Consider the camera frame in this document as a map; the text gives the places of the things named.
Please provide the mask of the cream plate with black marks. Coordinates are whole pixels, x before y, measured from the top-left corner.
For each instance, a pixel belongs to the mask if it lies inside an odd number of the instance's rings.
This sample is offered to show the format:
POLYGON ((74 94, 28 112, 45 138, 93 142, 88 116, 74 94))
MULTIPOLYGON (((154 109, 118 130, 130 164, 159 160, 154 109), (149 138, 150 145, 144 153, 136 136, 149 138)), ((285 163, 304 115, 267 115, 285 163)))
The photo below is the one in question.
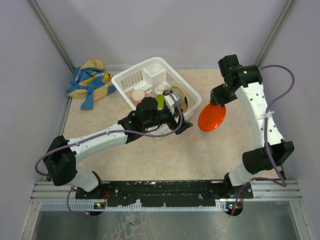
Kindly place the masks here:
POLYGON ((181 110, 185 113, 188 109, 188 99, 185 92, 178 86, 172 86, 170 88, 175 94, 178 94, 181 101, 179 102, 179 106, 181 110))

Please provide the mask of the orange plate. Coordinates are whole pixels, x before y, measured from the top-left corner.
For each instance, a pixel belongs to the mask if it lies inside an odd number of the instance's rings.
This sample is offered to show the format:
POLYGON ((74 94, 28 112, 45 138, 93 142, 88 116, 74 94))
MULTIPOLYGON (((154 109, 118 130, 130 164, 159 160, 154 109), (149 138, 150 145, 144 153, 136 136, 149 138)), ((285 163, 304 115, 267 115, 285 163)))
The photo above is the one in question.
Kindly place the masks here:
POLYGON ((226 107, 209 103, 200 112, 198 127, 203 132, 211 132, 218 128, 226 116, 226 107))

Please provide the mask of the green plate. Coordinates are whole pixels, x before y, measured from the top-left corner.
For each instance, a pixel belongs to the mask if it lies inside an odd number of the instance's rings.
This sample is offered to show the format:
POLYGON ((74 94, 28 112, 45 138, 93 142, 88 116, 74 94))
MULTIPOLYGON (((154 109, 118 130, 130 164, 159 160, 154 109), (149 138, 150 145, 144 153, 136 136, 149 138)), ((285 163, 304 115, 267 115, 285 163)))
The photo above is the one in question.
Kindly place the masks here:
POLYGON ((163 110, 165 107, 165 96, 163 94, 158 94, 155 99, 157 101, 157 109, 163 110))

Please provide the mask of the white patterned small bowl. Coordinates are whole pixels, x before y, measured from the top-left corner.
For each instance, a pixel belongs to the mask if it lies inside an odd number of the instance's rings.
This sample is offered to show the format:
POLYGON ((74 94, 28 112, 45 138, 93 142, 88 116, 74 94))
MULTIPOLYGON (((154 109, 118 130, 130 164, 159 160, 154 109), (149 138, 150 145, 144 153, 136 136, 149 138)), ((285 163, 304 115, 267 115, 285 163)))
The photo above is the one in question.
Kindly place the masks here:
POLYGON ((168 89, 168 86, 165 84, 158 84, 154 87, 153 93, 155 96, 162 95, 166 90, 168 89))

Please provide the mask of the pink ceramic mug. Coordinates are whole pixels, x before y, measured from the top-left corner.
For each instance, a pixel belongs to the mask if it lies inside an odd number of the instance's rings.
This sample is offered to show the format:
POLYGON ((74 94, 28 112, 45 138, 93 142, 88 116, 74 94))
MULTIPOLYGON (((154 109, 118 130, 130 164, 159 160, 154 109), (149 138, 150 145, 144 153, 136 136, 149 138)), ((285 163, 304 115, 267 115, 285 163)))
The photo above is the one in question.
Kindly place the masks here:
POLYGON ((146 93, 141 89, 135 89, 130 97, 133 104, 137 105, 146 97, 146 93))

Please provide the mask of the white plastic dish rack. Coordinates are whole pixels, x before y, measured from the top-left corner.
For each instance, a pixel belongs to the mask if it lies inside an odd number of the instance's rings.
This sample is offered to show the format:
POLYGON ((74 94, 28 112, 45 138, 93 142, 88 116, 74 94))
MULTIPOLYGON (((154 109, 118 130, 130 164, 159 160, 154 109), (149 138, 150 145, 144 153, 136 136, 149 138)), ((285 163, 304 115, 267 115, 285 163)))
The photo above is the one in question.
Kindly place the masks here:
MULTIPOLYGON (((143 90, 146 93, 146 97, 155 99, 154 88, 159 84, 168 86, 168 89, 162 94, 164 96, 166 94, 171 95, 173 92, 171 90, 172 86, 177 86, 184 91, 188 100, 187 111, 183 112, 179 104, 178 106, 185 120, 188 122, 194 110, 202 101, 199 93, 161 57, 153 57, 142 61, 113 76, 111 81, 132 108, 132 111, 134 111, 137 106, 137 104, 133 104, 131 100, 133 90, 143 90)), ((169 132, 170 129, 167 125, 158 126, 155 130, 149 130, 149 133, 153 135, 152 138, 162 138, 171 135, 169 132)))

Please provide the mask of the blue and yellow cloth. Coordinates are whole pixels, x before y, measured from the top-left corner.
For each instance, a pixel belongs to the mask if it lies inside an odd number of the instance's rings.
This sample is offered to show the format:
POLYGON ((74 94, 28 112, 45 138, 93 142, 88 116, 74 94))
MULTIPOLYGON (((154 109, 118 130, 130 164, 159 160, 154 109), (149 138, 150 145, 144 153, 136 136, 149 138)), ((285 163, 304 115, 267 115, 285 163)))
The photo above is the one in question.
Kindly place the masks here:
POLYGON ((84 99, 80 107, 82 111, 92 110, 96 101, 115 92, 112 75, 105 71, 104 63, 96 59, 74 68, 70 87, 66 90, 69 97, 84 99))

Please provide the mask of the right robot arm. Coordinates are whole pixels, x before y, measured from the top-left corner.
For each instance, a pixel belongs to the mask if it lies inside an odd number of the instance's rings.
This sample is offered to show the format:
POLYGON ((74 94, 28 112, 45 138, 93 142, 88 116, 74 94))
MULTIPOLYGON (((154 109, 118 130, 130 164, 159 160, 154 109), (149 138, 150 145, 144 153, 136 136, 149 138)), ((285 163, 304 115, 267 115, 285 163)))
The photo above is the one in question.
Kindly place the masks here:
POLYGON ((294 151, 292 141, 285 141, 273 119, 272 105, 284 94, 268 103, 264 93, 263 79, 255 65, 242 66, 238 63, 219 64, 224 83, 213 88, 210 103, 224 107, 239 100, 251 130, 253 149, 242 154, 242 162, 223 180, 223 192, 229 198, 235 198, 246 184, 259 180, 259 174, 274 170, 279 178, 277 184, 287 185, 279 166, 294 151))

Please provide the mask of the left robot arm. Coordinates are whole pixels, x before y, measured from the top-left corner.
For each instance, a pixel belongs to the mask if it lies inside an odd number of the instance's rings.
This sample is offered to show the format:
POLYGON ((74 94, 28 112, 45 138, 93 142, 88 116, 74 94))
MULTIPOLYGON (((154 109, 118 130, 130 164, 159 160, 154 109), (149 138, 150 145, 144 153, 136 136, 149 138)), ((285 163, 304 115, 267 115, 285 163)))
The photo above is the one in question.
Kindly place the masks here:
POLYGON ((166 103, 163 109, 158 109, 156 99, 146 97, 135 110, 106 129, 72 139, 57 136, 44 155, 43 163, 55 186, 71 184, 97 199, 104 192, 102 180, 94 171, 77 168, 77 164, 105 149, 131 143, 142 136, 152 137, 149 130, 162 125, 176 135, 192 127, 177 103, 166 103))

